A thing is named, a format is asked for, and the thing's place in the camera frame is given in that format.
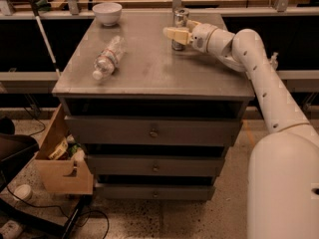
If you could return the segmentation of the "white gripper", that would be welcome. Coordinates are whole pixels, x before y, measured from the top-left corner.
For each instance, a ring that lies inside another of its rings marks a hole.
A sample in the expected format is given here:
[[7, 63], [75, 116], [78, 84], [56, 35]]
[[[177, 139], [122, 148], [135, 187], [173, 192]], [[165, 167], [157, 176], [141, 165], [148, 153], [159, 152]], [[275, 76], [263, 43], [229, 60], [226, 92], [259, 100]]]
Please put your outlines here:
[[212, 33], [217, 29], [210, 24], [200, 24], [200, 22], [188, 20], [186, 28], [165, 27], [163, 34], [182, 45], [188, 45], [192, 42], [192, 47], [202, 53], [207, 52], [207, 45]]

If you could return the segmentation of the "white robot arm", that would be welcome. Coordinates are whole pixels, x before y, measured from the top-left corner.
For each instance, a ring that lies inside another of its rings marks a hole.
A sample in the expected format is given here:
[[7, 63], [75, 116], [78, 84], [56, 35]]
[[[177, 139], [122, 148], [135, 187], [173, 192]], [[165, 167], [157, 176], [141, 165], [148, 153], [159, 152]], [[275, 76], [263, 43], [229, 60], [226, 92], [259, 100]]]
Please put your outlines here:
[[247, 239], [319, 239], [319, 134], [251, 29], [235, 34], [189, 20], [163, 34], [249, 77], [269, 135], [251, 152]]

